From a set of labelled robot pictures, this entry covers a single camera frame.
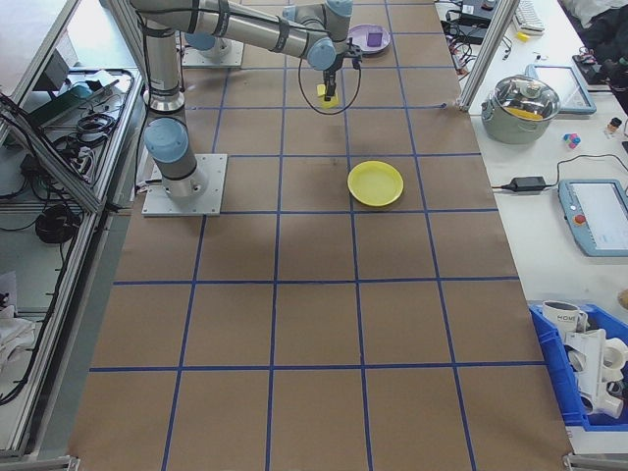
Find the stainless steel pot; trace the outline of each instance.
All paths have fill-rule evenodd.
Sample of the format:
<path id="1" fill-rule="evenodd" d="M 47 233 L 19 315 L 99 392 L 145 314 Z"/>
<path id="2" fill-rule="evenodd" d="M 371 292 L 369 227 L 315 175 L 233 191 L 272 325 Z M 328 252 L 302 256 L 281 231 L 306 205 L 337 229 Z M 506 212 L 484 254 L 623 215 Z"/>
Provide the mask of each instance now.
<path id="1" fill-rule="evenodd" d="M 482 123 L 501 142 L 527 144 L 541 137 L 558 111 L 560 100 L 551 87 L 514 76 L 500 80 L 482 103 Z"/>

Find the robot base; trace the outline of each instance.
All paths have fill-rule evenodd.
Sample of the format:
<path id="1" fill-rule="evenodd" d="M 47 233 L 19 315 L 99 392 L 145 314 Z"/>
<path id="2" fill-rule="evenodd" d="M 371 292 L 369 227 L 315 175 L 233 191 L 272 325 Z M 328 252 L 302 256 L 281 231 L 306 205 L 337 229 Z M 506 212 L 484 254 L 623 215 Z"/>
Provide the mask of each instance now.
<path id="1" fill-rule="evenodd" d="M 183 66 L 186 69 L 212 69 L 219 67 L 239 68 L 242 65 L 244 44 L 232 41 L 227 54 L 220 57 L 205 57 L 196 49 L 187 48 L 183 54 Z"/>
<path id="2" fill-rule="evenodd" d="M 223 202 L 227 154 L 196 154 L 199 168 L 207 176 L 207 188 L 198 196 L 171 198 L 164 187 L 152 185 L 146 192 L 144 216 L 218 216 Z M 161 179 L 157 166 L 152 180 Z"/>

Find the blue plastic bin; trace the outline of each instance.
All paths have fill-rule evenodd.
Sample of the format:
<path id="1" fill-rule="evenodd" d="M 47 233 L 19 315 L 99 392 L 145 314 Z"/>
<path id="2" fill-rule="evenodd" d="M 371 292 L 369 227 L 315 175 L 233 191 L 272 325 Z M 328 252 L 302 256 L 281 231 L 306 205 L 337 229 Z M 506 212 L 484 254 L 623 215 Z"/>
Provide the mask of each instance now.
<path id="1" fill-rule="evenodd" d="M 628 343 L 626 324 L 593 304 L 585 304 L 580 308 L 587 312 L 591 322 L 597 323 L 598 328 L 606 330 L 607 339 L 619 338 Z M 530 312 L 565 425 L 580 426 L 588 432 L 628 432 L 628 404 L 624 403 L 624 409 L 618 419 L 605 414 L 587 414 L 558 329 L 543 317 L 540 305 L 530 306 Z M 628 366 L 625 366 L 622 372 L 624 378 L 627 378 Z"/>

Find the keyboard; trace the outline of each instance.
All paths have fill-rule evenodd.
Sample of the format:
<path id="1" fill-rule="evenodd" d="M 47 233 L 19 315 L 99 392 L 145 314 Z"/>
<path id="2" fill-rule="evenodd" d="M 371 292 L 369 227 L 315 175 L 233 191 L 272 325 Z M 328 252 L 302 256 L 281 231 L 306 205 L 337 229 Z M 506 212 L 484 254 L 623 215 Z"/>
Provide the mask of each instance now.
<path id="1" fill-rule="evenodd" d="M 534 10 L 532 0 L 520 0 L 519 6 L 515 11 L 512 22 L 517 31 L 525 32 L 534 36 L 542 35 L 546 27 L 537 16 L 537 12 Z"/>

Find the purple plate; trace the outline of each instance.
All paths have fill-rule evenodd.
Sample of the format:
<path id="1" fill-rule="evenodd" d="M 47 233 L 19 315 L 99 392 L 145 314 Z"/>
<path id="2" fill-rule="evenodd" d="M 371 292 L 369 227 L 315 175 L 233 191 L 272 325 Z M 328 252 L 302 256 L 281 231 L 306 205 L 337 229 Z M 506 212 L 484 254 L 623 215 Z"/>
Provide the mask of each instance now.
<path id="1" fill-rule="evenodd" d="M 377 25 L 356 25 L 349 30 L 349 37 L 364 54 L 377 54 L 391 43 L 389 32 Z"/>

